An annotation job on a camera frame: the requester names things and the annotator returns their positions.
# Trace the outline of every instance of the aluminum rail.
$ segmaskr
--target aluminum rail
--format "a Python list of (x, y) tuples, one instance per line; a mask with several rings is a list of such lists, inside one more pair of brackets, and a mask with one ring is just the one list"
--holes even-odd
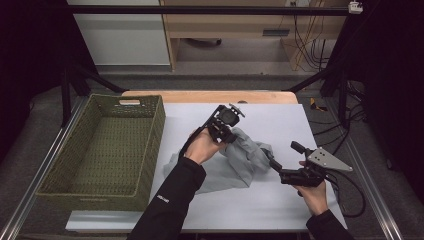
[(65, 138), (70, 133), (72, 126), (75, 124), (76, 119), (81, 113), (82, 108), (86, 104), (86, 102), (87, 102), (87, 97), (77, 98), (73, 107), (73, 111), (72, 111), (73, 115), (70, 121), (65, 127), (61, 128), (59, 133), (57, 134), (56, 139), (54, 140), (46, 157), (41, 163), (41, 166), (38, 169), (37, 173), (35, 174), (35, 177), (32, 180), (31, 184), (29, 185), (27, 191), (22, 197), (21, 202), (19, 203), (18, 207), (16, 208), (15, 212), (10, 218), (9, 222), (6, 224), (6, 226), (3, 228), (2, 232), (0, 233), (1, 240), (13, 240), (18, 236), (19, 230), (21, 229), (26, 217), (28, 216), (28, 213), (30, 212), (32, 206), (35, 203), (35, 199), (36, 199), (35, 193), (39, 185), (41, 184), (41, 180), (43, 179), (44, 175), (47, 173), (47, 170), (49, 169), (49, 166), (52, 164), (53, 159), (55, 158), (59, 150), (62, 148)]
[(211, 15), (297, 15), (347, 16), (348, 7), (254, 7), (254, 6), (115, 6), (115, 5), (48, 5), (48, 11), (73, 14), (211, 14)]
[[(334, 119), (338, 119), (336, 114), (337, 108), (334, 100), (326, 99), (326, 102)], [(339, 131), (343, 133), (343, 128), (339, 127)], [(371, 174), (368, 172), (367, 167), (365, 166), (364, 161), (362, 160), (361, 155), (350, 136), (347, 136), (345, 144), (348, 152), (352, 156), (353, 169), (355, 169), (355, 172), (358, 175), (358, 179), (364, 189), (364, 193), (374, 210), (384, 235), (388, 240), (403, 240), (403, 236), (400, 233), (399, 228), (383, 199), (383, 196), (378, 190)]]

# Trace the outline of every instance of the black backdrop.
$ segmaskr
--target black backdrop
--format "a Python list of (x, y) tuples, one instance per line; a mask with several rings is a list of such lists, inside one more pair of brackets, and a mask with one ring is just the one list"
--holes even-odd
[[(77, 62), (97, 73), (73, 15), (42, 11), (45, 4), (3, 0), (0, 6), (0, 162), (25, 124), (31, 98), (59, 86), (65, 66)], [(82, 76), (70, 78), (85, 84)]]
[(365, 85), (365, 110), (390, 167), (403, 171), (424, 203), (424, 1), (363, 2), (364, 14), (345, 23), (330, 61), (348, 53), (343, 70)]

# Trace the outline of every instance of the person's right hand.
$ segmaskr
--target person's right hand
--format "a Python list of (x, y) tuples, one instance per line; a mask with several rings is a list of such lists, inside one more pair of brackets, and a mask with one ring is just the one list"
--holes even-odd
[(293, 187), (302, 194), (306, 205), (314, 216), (318, 216), (328, 210), (325, 181), (322, 181), (317, 187)]

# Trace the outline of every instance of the person's hand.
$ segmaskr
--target person's hand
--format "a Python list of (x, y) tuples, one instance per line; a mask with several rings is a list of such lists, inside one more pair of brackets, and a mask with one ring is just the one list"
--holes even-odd
[(202, 164), (211, 158), (217, 151), (225, 147), (225, 143), (217, 143), (212, 140), (207, 128), (203, 129), (193, 140), (185, 152), (185, 157)]
[(293, 187), (302, 194), (306, 205), (314, 216), (318, 216), (328, 210), (325, 181), (322, 181), (322, 183), (320, 183), (317, 187)]

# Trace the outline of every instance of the basket handle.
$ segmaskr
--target basket handle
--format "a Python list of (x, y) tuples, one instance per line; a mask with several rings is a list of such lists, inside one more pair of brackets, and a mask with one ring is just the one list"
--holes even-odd
[(138, 99), (121, 99), (119, 100), (121, 105), (140, 105), (140, 100)]

